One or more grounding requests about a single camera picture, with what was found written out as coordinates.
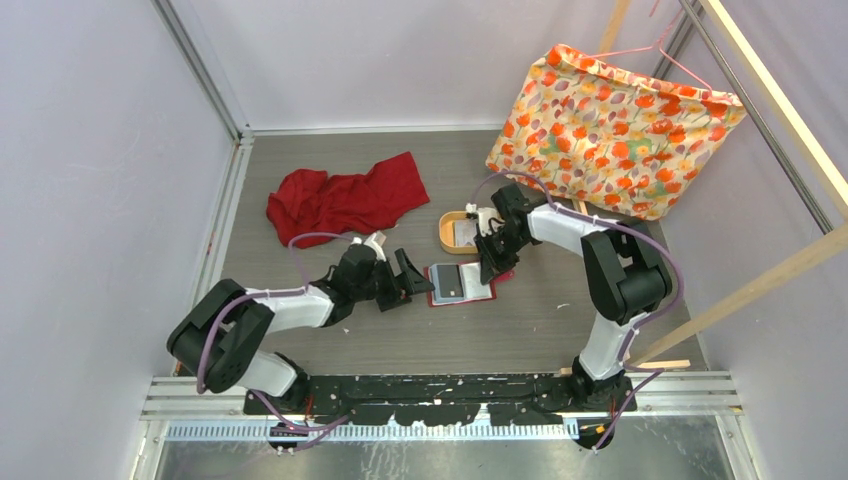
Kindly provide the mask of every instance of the red cloth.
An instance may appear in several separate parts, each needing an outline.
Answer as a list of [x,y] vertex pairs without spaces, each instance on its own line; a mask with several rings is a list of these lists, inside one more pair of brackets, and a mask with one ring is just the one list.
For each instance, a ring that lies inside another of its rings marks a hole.
[[[374,165],[365,175],[333,175],[301,168],[268,196],[265,214],[283,245],[307,232],[370,234],[395,226],[406,212],[430,201],[409,152]],[[304,238],[300,248],[331,238]]]

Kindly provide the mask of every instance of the white wall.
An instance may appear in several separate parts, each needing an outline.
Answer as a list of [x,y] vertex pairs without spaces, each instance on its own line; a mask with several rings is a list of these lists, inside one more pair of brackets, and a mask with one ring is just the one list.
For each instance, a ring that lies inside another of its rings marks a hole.
[[115,480],[231,146],[147,0],[0,15],[0,477]]
[[[501,125],[556,43],[596,52],[614,0],[183,0],[254,129]],[[675,1],[637,0],[617,49],[657,38]],[[621,57],[647,71],[657,53]]]
[[[842,173],[848,173],[848,97],[842,82],[848,78],[843,52],[848,4],[724,3]],[[697,36],[682,59],[715,87],[727,87]],[[770,124],[808,183],[817,185],[786,133],[773,119]],[[827,196],[818,197],[841,224]],[[687,274],[693,315],[821,235],[750,120],[729,136],[663,229]],[[703,334],[711,366],[733,374],[765,461],[765,478],[844,478],[848,469],[843,448],[848,417],[842,412],[848,403],[846,271],[848,254],[843,253]]]

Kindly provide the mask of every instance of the black mounting base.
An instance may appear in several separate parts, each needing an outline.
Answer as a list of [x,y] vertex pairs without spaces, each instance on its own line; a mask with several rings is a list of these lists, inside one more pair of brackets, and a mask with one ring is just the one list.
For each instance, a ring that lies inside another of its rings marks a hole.
[[[319,375],[309,378],[308,401],[269,397],[283,414],[309,414],[319,423],[347,415],[357,425],[386,425],[390,418],[404,426],[471,423],[486,404],[493,426],[562,423],[557,413],[598,412],[603,422],[621,405],[633,386],[623,377],[603,396],[578,405],[569,393],[568,377],[539,374],[465,375]],[[635,410],[631,402],[627,410]],[[245,398],[246,415],[268,415],[256,399]]]

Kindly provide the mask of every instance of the clothes hanger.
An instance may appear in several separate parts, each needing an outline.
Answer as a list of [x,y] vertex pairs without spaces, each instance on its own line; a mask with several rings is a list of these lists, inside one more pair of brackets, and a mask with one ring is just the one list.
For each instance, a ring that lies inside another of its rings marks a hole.
[[[659,3],[660,3],[660,0],[656,0],[656,2],[654,2],[654,6],[653,6],[653,7],[651,7],[651,11],[650,11],[650,13],[648,14],[648,17],[652,17],[652,16],[654,15],[654,12],[656,11],[656,9],[657,9],[657,5],[659,5]],[[659,51],[660,51],[660,53],[661,53],[661,54],[663,54],[663,56],[664,56],[665,58],[667,58],[667,59],[668,59],[671,63],[673,63],[674,65],[676,65],[678,68],[680,68],[681,70],[683,70],[683,71],[684,71],[684,72],[686,72],[687,74],[689,74],[689,76],[690,76],[690,77],[692,77],[692,78],[694,78],[695,80],[697,80],[697,81],[698,81],[698,83],[700,83],[701,85],[703,85],[703,86],[707,87],[707,90],[709,90],[709,91],[710,91],[710,93],[712,93],[712,92],[713,92],[713,87],[711,87],[711,86],[710,86],[710,84],[708,84],[708,83],[707,83],[707,82],[705,82],[703,79],[701,79],[701,77],[699,77],[699,76],[695,75],[694,73],[692,73],[692,71],[691,71],[691,70],[689,70],[688,68],[684,67],[684,66],[683,66],[680,62],[678,62],[677,60],[675,60],[674,58],[672,58],[672,56],[671,56],[671,55],[669,55],[668,53],[666,53],[665,49],[663,48],[663,44],[665,43],[665,39],[666,39],[666,37],[668,37],[668,34],[671,32],[672,27],[674,27],[674,26],[677,24],[677,21],[680,19],[680,16],[681,16],[682,14],[683,14],[683,9],[681,8],[681,9],[677,12],[677,14],[674,16],[674,18],[672,18],[672,19],[671,19],[671,22],[670,22],[670,23],[668,24],[668,26],[665,28],[665,30],[663,31],[662,35],[660,35],[660,37],[657,39],[657,41],[655,41],[655,42],[654,42],[654,43],[652,43],[651,45],[648,45],[647,47],[641,47],[641,48],[631,48],[631,49],[629,49],[629,50],[620,50],[620,51],[617,51],[617,52],[599,53],[599,54],[597,54],[597,55],[587,55],[587,57],[588,57],[588,58],[612,57],[612,56],[614,56],[614,55],[623,55],[623,54],[626,54],[626,53],[647,52],[647,51],[649,51],[649,50],[654,50],[654,49],[656,49],[656,50],[659,50]]]

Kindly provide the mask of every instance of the orange floral cloth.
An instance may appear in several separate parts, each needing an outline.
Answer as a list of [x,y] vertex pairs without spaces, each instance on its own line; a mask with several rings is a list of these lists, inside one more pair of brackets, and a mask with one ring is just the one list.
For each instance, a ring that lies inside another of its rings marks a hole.
[[654,220],[745,115],[732,93],[657,80],[557,45],[530,68],[486,165],[536,175],[557,196]]

